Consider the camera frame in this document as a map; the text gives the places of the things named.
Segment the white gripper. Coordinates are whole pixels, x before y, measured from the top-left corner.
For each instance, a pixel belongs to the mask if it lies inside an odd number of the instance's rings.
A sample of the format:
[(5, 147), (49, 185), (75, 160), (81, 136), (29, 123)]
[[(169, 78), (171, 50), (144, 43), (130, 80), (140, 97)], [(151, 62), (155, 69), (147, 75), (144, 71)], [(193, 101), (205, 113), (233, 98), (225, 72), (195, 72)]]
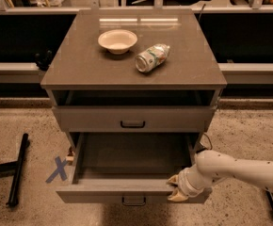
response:
[(167, 184), (177, 186), (168, 200), (171, 202), (184, 202), (188, 198), (195, 198), (205, 189), (203, 176), (195, 167), (186, 168), (167, 179)]

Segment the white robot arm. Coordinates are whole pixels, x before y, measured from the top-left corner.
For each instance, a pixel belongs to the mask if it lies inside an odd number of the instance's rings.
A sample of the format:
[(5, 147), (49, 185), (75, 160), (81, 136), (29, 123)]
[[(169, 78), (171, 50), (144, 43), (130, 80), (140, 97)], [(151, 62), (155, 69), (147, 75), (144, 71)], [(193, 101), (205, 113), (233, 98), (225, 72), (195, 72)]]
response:
[(225, 153), (204, 150), (195, 154), (195, 164), (168, 179), (174, 186), (169, 200), (184, 202), (200, 195), (205, 188), (227, 178), (257, 186), (273, 193), (273, 161), (233, 158)]

